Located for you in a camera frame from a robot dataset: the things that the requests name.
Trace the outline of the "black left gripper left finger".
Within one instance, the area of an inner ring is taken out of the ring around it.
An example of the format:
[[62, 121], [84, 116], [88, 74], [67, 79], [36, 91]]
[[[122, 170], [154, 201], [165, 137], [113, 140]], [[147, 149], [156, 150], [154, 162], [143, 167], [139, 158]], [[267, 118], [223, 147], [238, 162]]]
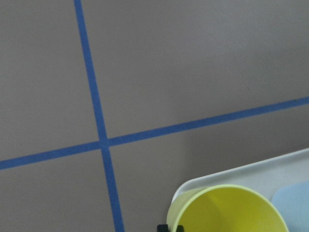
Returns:
[[168, 224], [159, 224], [159, 225], [157, 225], [157, 232], [169, 232]]

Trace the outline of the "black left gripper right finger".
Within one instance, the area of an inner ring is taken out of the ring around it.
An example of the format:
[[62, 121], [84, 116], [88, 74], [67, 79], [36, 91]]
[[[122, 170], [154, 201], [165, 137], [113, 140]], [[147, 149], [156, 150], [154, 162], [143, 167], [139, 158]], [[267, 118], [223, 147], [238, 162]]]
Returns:
[[184, 227], [182, 225], [178, 225], [177, 232], [184, 232]]

